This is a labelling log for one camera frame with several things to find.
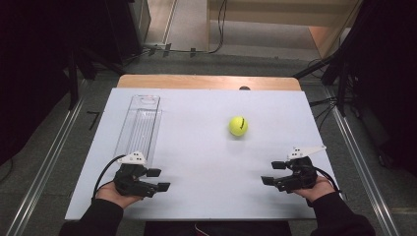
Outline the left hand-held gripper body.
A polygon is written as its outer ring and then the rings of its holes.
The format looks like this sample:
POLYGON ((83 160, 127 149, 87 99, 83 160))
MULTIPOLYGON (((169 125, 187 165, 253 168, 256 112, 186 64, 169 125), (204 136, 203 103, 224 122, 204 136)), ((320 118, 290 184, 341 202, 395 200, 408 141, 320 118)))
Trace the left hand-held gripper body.
POLYGON ((117 156, 116 162, 120 164, 120 167, 113 182, 116 190, 122 196, 153 197, 157 192, 157 184, 140 180, 141 177, 146 176, 149 170, 147 160, 140 151, 117 156))

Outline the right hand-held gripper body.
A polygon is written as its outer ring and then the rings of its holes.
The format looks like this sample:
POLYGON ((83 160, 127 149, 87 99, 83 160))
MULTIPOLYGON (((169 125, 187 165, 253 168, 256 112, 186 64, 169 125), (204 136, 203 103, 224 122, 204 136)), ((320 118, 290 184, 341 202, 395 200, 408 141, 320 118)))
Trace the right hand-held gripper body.
POLYGON ((293 190, 311 189, 316 184, 317 170, 315 169, 310 155, 322 150, 326 146, 295 147, 285 160, 287 168, 292 174, 277 178, 275 186, 280 192, 291 193, 293 190))

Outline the clear plastic container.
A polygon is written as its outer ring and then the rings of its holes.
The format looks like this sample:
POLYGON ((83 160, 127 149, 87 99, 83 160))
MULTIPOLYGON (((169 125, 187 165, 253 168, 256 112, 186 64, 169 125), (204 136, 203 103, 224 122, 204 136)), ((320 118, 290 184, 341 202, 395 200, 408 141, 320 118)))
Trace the clear plastic container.
POLYGON ((156 146, 161 110, 157 95, 134 95, 118 139, 118 163, 150 167, 156 146))

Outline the yellow tennis ball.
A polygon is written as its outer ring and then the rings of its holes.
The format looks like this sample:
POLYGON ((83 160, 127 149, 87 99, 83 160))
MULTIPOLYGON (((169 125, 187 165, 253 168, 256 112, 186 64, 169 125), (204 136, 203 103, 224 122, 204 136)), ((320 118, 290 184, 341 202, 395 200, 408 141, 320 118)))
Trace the yellow tennis ball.
POLYGON ((243 136, 248 130, 248 122, 243 116, 233 117, 228 124, 229 132, 236 137, 243 136))

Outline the person's right hand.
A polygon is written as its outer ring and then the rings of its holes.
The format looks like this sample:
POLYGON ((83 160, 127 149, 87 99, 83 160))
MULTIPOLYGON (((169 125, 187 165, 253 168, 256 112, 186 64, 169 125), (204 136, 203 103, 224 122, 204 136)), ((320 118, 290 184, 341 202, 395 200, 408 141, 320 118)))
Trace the person's right hand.
POLYGON ((334 193, 334 187, 327 178, 318 176, 312 189, 294 190, 294 193, 312 203, 327 194, 334 193))

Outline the person's left hand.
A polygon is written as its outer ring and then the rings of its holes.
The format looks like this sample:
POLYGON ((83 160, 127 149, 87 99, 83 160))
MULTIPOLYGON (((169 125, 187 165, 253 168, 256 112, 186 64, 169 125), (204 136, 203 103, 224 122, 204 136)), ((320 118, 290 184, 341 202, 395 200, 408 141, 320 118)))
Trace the person's left hand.
POLYGON ((95 194, 95 197, 97 199, 112 202, 121 208, 126 208, 143 199, 143 197, 140 196, 122 196, 116 190, 115 184, 113 182, 109 182, 100 187, 95 194))

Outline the white board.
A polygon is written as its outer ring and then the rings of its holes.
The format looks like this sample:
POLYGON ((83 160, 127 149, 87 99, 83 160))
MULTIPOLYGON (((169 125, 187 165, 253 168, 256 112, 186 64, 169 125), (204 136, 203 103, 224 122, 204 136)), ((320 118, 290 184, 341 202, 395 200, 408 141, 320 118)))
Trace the white board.
POLYGON ((134 95, 160 97, 152 166, 170 187, 129 206, 140 220, 272 220, 314 215, 306 201, 266 186, 262 176, 282 177, 271 163, 294 148, 322 146, 302 91, 116 88, 109 95, 66 216, 80 218, 96 180, 109 181, 109 162, 134 95), (247 132, 233 136, 229 121, 243 116, 247 132))

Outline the black metal stand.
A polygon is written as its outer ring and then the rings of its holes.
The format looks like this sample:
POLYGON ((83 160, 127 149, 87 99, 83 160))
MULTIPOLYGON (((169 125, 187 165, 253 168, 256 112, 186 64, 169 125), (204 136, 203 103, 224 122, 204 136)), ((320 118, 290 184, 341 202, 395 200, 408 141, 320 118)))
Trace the black metal stand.
POLYGON ((321 82, 324 86, 331 86, 335 80, 338 80, 338 89, 336 96, 336 107, 342 117, 345 116, 345 92, 348 79, 348 64, 344 61, 344 52, 342 49, 337 49, 329 57, 320 59, 318 62, 308 66, 306 69, 293 75, 293 78, 300 80, 307 75, 312 74, 323 67, 327 67, 321 82))
POLYGON ((70 48, 68 50, 70 110, 73 110, 77 102, 80 100, 77 72, 80 71, 88 80, 93 80, 96 76, 96 69, 92 64, 93 61, 98 62, 118 76, 123 76, 126 74, 126 72, 119 66, 116 66, 104 57, 100 56, 98 53, 95 53, 88 48, 70 48))

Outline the dark cabinet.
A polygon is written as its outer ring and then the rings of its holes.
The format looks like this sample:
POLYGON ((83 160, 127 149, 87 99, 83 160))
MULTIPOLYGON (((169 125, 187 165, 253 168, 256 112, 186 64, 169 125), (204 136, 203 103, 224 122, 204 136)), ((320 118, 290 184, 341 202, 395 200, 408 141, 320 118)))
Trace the dark cabinet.
POLYGON ((151 16, 148 0, 106 0, 120 63, 143 52, 151 16))

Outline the beige wooden furniture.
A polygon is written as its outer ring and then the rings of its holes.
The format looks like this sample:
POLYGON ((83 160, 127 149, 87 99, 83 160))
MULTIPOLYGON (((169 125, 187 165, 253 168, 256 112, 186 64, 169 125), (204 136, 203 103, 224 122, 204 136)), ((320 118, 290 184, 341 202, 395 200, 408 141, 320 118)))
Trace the beige wooden furniture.
POLYGON ((232 22, 307 26, 322 58, 329 57, 363 0, 227 0, 232 22))

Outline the aluminium floor rail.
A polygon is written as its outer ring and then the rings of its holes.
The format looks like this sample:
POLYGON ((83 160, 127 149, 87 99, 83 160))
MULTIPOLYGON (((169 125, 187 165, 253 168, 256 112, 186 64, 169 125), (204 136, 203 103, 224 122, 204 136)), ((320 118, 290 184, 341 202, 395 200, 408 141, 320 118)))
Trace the aluminium floor rail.
POLYGON ((8 228, 6 236, 22 236, 30 217, 42 195, 52 170, 60 156, 63 146, 66 144, 68 136, 72 131, 74 124, 79 116, 81 108, 84 105, 86 94, 90 88, 90 82, 83 79, 79 83, 79 100, 75 103, 72 110, 66 113, 51 147, 46 157, 40 165, 30 187, 17 210, 17 213, 8 228))
POLYGON ((358 143, 356 142, 347 119, 341 115, 338 109, 333 111, 333 116, 347 145, 352 161, 384 235, 400 236, 390 210, 387 207, 386 201, 377 186, 374 176, 366 163, 358 143))

